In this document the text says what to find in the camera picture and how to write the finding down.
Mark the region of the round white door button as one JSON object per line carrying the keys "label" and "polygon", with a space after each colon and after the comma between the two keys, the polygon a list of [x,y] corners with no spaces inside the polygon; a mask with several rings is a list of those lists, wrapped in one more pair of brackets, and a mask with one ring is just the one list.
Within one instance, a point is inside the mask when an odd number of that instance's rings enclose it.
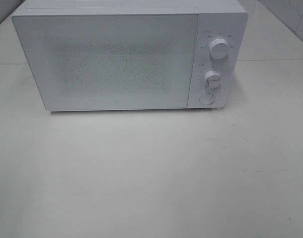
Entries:
{"label": "round white door button", "polygon": [[214,102],[214,95],[211,93],[205,93],[200,96],[199,102],[202,105],[211,105]]}

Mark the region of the white microwave door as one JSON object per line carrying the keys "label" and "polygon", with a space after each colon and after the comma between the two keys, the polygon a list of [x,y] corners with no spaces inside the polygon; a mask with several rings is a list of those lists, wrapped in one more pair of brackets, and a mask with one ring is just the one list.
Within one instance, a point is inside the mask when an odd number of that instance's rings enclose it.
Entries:
{"label": "white microwave door", "polygon": [[187,106],[198,15],[15,16],[49,111]]}

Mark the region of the white timer knob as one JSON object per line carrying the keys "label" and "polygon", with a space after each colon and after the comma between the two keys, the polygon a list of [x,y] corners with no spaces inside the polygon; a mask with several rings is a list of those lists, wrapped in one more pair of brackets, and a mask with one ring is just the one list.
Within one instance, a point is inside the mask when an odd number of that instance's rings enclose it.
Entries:
{"label": "white timer knob", "polygon": [[216,70],[210,70],[204,74],[204,84],[207,88],[218,88],[221,85],[221,74]]}

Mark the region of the upper white power knob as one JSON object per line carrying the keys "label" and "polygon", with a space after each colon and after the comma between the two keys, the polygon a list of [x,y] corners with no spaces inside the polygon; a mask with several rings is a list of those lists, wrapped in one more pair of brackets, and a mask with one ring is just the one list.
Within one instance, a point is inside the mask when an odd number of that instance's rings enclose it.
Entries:
{"label": "upper white power knob", "polygon": [[221,60],[229,53],[229,43],[226,38],[218,37],[213,39],[209,45],[209,54],[213,59]]}

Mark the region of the white microwave oven body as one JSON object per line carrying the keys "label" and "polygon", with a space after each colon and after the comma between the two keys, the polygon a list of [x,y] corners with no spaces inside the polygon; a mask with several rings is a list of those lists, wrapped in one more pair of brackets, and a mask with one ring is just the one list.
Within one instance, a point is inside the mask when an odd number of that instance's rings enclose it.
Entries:
{"label": "white microwave oven body", "polygon": [[[198,15],[190,89],[183,109],[221,108],[226,104],[249,16],[236,0],[27,0],[14,12],[12,22],[15,16],[182,14]],[[228,40],[229,53],[215,60],[208,45],[218,37]],[[204,84],[204,74],[210,70],[221,74],[218,88]],[[199,102],[205,93],[214,95],[211,105]]]}

